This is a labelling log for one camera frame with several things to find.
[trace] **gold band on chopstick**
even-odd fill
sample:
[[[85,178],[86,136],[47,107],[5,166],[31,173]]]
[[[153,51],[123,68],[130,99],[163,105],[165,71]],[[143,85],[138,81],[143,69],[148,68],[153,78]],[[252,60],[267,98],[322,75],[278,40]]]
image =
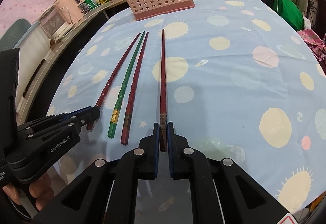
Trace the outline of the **gold band on chopstick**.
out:
[[[120,113],[119,110],[117,110],[117,109],[114,109],[113,110],[112,118],[111,118],[111,123],[115,123],[115,124],[118,123],[119,113]]]

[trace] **kitchen appliance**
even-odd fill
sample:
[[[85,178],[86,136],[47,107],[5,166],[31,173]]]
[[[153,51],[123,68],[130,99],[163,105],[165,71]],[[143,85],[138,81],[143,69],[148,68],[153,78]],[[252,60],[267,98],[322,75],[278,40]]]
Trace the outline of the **kitchen appliance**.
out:
[[[54,41],[65,35],[73,26],[72,20],[66,20],[56,5],[49,7],[43,12],[39,18],[39,22],[48,37]]]
[[[84,16],[84,10],[79,5],[84,3],[85,0],[56,0],[54,5],[56,9],[65,17],[67,21],[76,24]]]

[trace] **chopstick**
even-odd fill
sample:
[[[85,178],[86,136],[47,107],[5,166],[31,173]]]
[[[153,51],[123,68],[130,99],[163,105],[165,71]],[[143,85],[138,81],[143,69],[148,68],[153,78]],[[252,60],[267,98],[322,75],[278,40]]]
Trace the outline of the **chopstick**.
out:
[[[126,106],[126,113],[124,114],[124,122],[123,122],[123,127],[122,127],[120,143],[125,146],[128,145],[131,117],[132,117],[132,111],[133,111],[135,95],[136,95],[136,88],[137,88],[139,74],[141,71],[141,62],[142,62],[142,59],[144,56],[147,38],[148,38],[148,32],[146,33],[145,40],[144,40],[142,48],[141,48],[141,52],[139,54],[139,58],[138,58],[135,73],[134,73],[134,78],[133,78],[133,81],[131,84],[131,91],[129,93],[128,104]]]
[[[137,34],[137,36],[135,37],[135,39],[132,41],[132,43],[129,45],[128,49],[126,50],[126,52],[123,54],[123,56],[121,57],[119,63],[116,65],[115,69],[113,70],[108,82],[106,83],[104,89],[102,90],[102,93],[100,95],[100,97],[98,98],[95,106],[97,106],[98,108],[101,108],[102,105],[103,105],[103,102],[104,102],[104,99],[115,79],[115,77],[117,76],[123,62],[125,61],[126,57],[128,56],[130,50],[132,49],[132,47],[134,46],[135,42],[137,41],[138,37],[141,35],[141,33]],[[87,126],[86,126],[86,129],[91,131],[92,128],[93,128],[93,125],[94,125],[94,122],[91,122],[89,123]]]
[[[145,32],[142,33],[141,38],[140,38],[140,40],[139,40],[139,42],[137,44],[137,47],[136,47],[136,49],[134,51],[134,54],[132,55],[131,61],[129,63],[126,74],[124,76],[124,80],[123,80],[122,85],[121,85],[121,89],[119,91],[118,99],[117,99],[117,101],[115,103],[115,108],[114,108],[113,113],[112,113],[112,117],[111,117],[111,121],[110,121],[110,127],[109,127],[109,131],[108,131],[108,137],[111,138],[111,139],[115,137],[115,129],[117,127],[123,97],[124,97],[124,94],[126,92],[129,77],[131,75],[132,68],[133,68],[133,66],[135,64],[136,56],[138,54],[138,51],[139,51],[139,48],[141,46],[141,42],[142,42],[142,40],[144,38],[144,35],[145,35]]]
[[[160,94],[160,151],[167,151],[167,102],[166,102],[166,65],[165,65],[165,33],[162,29],[162,58],[161,58],[161,94]]]

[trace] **pink appliance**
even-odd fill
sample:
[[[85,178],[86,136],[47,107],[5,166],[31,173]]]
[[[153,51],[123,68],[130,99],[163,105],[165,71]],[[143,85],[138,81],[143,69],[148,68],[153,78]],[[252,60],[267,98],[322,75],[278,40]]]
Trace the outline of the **pink appliance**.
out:
[[[54,5],[67,21],[72,21],[73,24],[76,24],[84,16],[84,11],[79,8],[79,5],[84,1],[85,0],[79,0],[77,3],[76,0],[56,0]]]

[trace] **green chopstick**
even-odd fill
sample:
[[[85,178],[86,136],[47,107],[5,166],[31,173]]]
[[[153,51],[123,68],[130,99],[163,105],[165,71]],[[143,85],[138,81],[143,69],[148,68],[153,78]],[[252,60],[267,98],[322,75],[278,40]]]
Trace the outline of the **green chopstick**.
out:
[[[122,85],[121,85],[121,89],[119,91],[117,102],[115,103],[115,108],[114,108],[113,113],[112,113],[112,118],[111,118],[111,121],[110,121],[110,127],[109,127],[109,131],[108,131],[108,137],[111,138],[111,139],[115,137],[115,129],[117,127],[123,97],[124,97],[124,94],[126,92],[129,77],[131,75],[132,68],[133,68],[133,66],[135,64],[136,56],[138,54],[138,51],[139,51],[139,48],[141,46],[141,42],[142,42],[142,40],[144,38],[144,35],[145,35],[145,32],[143,32],[143,34],[141,35],[141,38],[140,38],[140,40],[139,40],[139,42],[137,44],[137,47],[136,47],[136,49],[134,51],[134,54],[132,55],[130,64],[128,66],[128,69],[127,69],[126,74],[124,76],[124,80],[123,80]]]

